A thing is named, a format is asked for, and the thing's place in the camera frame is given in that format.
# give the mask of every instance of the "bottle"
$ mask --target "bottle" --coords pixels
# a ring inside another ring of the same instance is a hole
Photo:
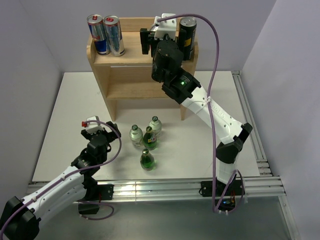
[[[140,147],[142,145],[143,133],[140,127],[138,127],[137,125],[132,125],[129,136],[132,144],[135,147]]]
[[[141,167],[146,171],[151,171],[155,167],[155,158],[148,149],[143,149],[140,157]]]
[[[162,123],[157,116],[152,117],[149,126],[152,127],[152,130],[157,138],[161,136]]]
[[[147,126],[145,130],[146,133],[143,136],[143,144],[147,149],[151,151],[157,146],[157,137],[153,132],[152,127]]]

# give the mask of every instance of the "cable tie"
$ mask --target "cable tie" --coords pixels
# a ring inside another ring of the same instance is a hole
[[[204,100],[204,103],[201,104],[201,108],[199,108],[198,111],[194,112],[194,114],[197,115],[197,114],[198,114],[202,109],[204,109],[204,108],[208,105],[208,103],[210,103],[210,102],[211,102],[211,96],[208,96],[208,97]]]

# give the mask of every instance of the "green bottle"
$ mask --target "green bottle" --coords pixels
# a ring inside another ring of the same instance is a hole
[[[140,157],[141,167],[146,171],[151,171],[155,167],[155,158],[148,149],[143,149]]]
[[[144,146],[149,149],[150,151],[155,149],[157,146],[157,137],[156,134],[153,132],[152,127],[146,127],[146,133],[143,136],[143,144]]]

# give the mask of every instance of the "white table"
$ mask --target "white table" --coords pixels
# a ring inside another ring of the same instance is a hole
[[[197,71],[195,77],[207,88],[211,71]],[[245,117],[230,71],[216,73],[211,97],[231,116],[244,123]],[[156,169],[144,171],[140,166],[143,147],[131,144],[129,130],[137,124],[145,132],[152,116],[162,121],[163,135],[158,147],[151,151]],[[80,154],[88,141],[82,137],[81,122],[99,116],[111,121],[99,87],[92,72],[67,72],[54,105],[40,156],[33,175],[34,182],[54,179]],[[103,166],[96,180],[164,180],[211,178],[211,129],[191,111],[180,120],[180,109],[171,99],[121,100],[116,123],[122,134],[122,150],[116,160]],[[110,159],[117,152],[118,140],[111,144]],[[248,139],[237,160],[244,177],[259,177],[254,149]]]

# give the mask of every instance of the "wire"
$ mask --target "wire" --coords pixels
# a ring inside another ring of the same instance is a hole
[[[42,197],[44,194],[46,194],[47,192],[49,192],[51,189],[53,189],[55,186],[59,185],[61,182],[63,182],[66,178],[70,177],[71,175],[73,174],[76,174],[76,173],[79,173],[83,170],[88,170],[88,169],[94,169],[94,168],[98,168],[98,167],[102,167],[106,164],[109,164],[111,163],[113,160],[116,159],[116,157],[119,155],[120,153],[120,150],[121,150],[121,147],[122,147],[122,141],[121,141],[121,137],[119,135],[119,133],[117,133],[117,131],[111,127],[110,125],[106,124],[105,122],[103,121],[97,121],[97,120],[90,120],[90,121],[85,121],[84,122],[85,124],[88,124],[88,123],[98,123],[98,124],[102,124],[106,127],[108,127],[109,129],[111,129],[115,135],[118,137],[119,139],[119,149],[118,151],[116,152],[116,154],[114,155],[113,158],[111,158],[109,161],[106,161],[104,163],[101,163],[101,164],[98,164],[98,165],[94,165],[94,166],[88,166],[88,167],[84,167],[84,168],[80,168],[80,169],[77,169],[75,171],[72,171],[68,174],[65,175],[64,178],[60,178],[59,180],[57,180],[56,182],[54,182],[52,185],[48,186],[45,190],[43,190],[42,192],[40,192],[37,196],[35,196],[33,199],[31,199],[30,201],[28,201],[27,203],[25,203],[23,206],[21,206],[18,210],[16,210],[9,218],[8,220],[4,223],[1,231],[0,231],[0,240],[3,240],[3,237],[4,237],[4,233],[5,233],[5,230],[9,224],[9,222],[18,214],[20,213],[24,208],[26,208],[27,206],[29,206],[30,204],[34,203],[37,201],[37,199],[39,199],[40,197]]]
[[[218,37],[218,33],[217,30],[215,28],[215,26],[204,16],[199,15],[199,14],[193,14],[193,13],[185,13],[185,14],[177,14],[174,16],[168,16],[168,17],[163,17],[163,18],[159,18],[157,21],[158,22],[162,22],[162,21],[166,21],[166,20],[171,20],[171,19],[176,19],[176,18],[182,18],[182,17],[194,17],[194,18],[199,18],[202,19],[203,21],[205,21],[212,29],[213,34],[215,36],[215,41],[216,41],[216,51],[215,51],[215,61],[214,61],[214,66],[213,66],[213,71],[212,71],[212,75],[211,75],[211,79],[209,82],[209,86],[208,86],[208,91],[207,91],[207,97],[210,97],[210,92],[211,92],[211,87],[214,81],[214,77],[217,71],[217,67],[218,67],[218,60],[219,60],[219,49],[220,49],[220,44],[219,44],[219,37]],[[232,173],[231,178],[229,179],[227,185],[224,188],[224,191],[220,197],[220,200],[218,201],[218,204],[216,206],[216,129],[215,129],[215,121],[214,121],[214,115],[212,112],[212,108],[211,108],[211,104],[210,102],[208,102],[208,110],[209,110],[209,115],[210,115],[210,120],[211,120],[211,129],[212,129],[212,211],[214,213],[216,213],[218,211],[218,208],[221,204],[222,199],[224,198],[227,188],[230,185],[231,181],[233,180],[234,176],[236,175],[236,173],[238,172],[241,178],[241,184],[242,184],[242,195],[241,195],[241,199],[240,201],[242,201],[243,198],[243,193],[244,193],[244,187],[243,187],[243,178],[241,176],[241,173],[238,170],[234,170],[234,172]]]
[[[110,205],[110,204],[108,204],[108,203],[106,203],[106,202],[81,201],[81,200],[79,200],[79,201],[77,201],[77,202],[78,202],[78,203],[81,203],[81,204],[103,205],[103,206],[107,206],[107,207],[109,207],[109,208],[112,209],[112,211],[111,211],[111,213],[110,213],[109,215],[104,216],[104,217],[99,217],[99,218],[93,218],[93,217],[88,217],[88,216],[85,216],[85,215],[80,215],[82,218],[87,219],[87,220],[92,220],[92,221],[104,220],[104,219],[110,218],[110,217],[112,216],[112,214],[114,214],[114,212],[115,212],[115,208],[114,208],[112,205]]]

